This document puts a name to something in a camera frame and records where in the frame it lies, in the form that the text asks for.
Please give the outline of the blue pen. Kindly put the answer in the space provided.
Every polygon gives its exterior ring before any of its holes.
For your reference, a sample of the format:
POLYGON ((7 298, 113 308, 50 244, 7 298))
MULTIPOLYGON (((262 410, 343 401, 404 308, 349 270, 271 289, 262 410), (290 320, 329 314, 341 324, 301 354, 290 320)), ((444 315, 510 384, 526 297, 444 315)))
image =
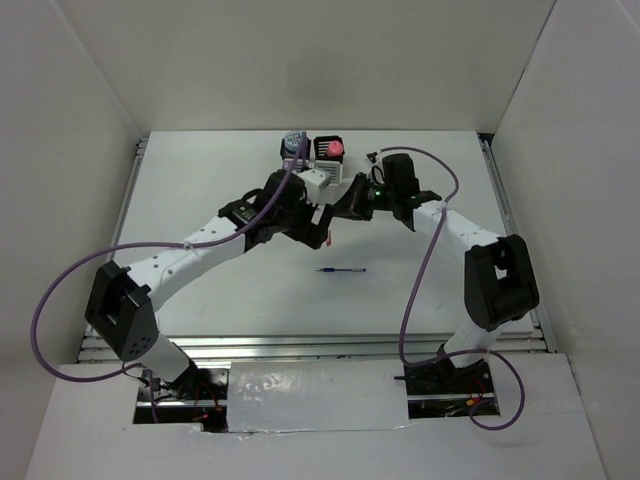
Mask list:
POLYGON ((316 268, 315 271, 319 273, 365 273, 367 272, 367 269, 358 268, 358 267, 352 267, 352 268, 321 267, 321 268, 316 268))

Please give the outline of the pink capped bottle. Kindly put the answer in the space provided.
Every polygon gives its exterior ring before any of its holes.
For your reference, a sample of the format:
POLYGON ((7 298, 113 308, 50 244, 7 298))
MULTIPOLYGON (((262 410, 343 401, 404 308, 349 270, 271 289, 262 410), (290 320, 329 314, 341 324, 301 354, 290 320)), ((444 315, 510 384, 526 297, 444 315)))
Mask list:
POLYGON ((339 158, 344 155, 344 146, 339 140, 331 141, 325 150, 326 158, 339 158))

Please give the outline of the blue glue jar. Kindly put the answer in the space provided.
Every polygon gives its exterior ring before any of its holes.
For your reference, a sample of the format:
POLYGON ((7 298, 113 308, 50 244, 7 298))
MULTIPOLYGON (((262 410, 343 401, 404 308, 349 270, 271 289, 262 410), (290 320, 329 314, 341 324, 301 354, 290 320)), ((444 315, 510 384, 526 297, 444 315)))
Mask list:
POLYGON ((287 132, 281 140, 280 156, 282 159, 293 158, 299 147, 305 144, 303 152, 300 154, 301 159, 308 159, 310 155, 310 141, 304 130, 291 130, 287 132))

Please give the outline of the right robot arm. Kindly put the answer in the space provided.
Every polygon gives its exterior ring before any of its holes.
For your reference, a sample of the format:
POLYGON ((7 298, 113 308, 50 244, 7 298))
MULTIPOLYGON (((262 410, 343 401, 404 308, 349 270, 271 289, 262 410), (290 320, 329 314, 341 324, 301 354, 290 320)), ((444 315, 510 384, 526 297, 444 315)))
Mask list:
POLYGON ((429 238, 410 304, 437 247, 461 260, 466 317, 435 359, 438 384, 457 392, 469 383, 470 368, 488 355, 509 323, 538 306, 540 295, 525 240, 486 230, 453 210, 449 204, 460 188, 458 180, 446 197, 422 189, 411 157, 416 151, 387 147, 369 155, 372 165, 381 167, 383 181, 377 183, 372 173, 356 174, 333 209, 335 216, 354 221, 369 221, 375 212, 387 211, 409 230, 429 238))

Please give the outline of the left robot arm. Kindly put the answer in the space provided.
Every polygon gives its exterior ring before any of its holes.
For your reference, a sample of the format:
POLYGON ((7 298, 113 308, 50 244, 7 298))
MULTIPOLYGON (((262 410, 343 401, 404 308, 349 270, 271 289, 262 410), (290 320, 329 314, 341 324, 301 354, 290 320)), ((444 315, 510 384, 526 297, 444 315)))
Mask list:
POLYGON ((327 238, 332 218, 325 208, 313 220, 330 184, 318 169, 272 173, 264 187, 221 208, 179 247, 121 267, 115 261, 96 272, 85 318, 123 362, 135 362, 161 380, 176 399, 195 395, 208 379, 203 370, 163 335, 157 312, 182 288, 214 267, 282 233, 310 248, 327 238))

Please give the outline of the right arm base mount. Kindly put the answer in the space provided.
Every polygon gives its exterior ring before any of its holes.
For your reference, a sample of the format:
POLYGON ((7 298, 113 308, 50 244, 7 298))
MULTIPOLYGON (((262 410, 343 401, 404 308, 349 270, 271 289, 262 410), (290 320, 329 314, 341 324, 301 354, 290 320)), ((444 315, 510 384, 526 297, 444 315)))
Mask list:
POLYGON ((449 359, 422 367, 404 366, 394 377, 406 389, 410 419, 467 416, 475 407, 475 416, 499 413, 494 384, 486 360, 456 368, 449 359))

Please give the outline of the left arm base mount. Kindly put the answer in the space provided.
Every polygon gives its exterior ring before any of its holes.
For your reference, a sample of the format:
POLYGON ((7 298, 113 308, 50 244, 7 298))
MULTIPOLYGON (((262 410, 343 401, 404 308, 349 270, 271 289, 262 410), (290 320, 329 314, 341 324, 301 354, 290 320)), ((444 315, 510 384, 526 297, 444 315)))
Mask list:
POLYGON ((138 386, 133 424, 198 424, 205 432, 226 432, 230 370, 201 368, 199 374, 195 384, 178 389, 147 370, 126 373, 138 386))

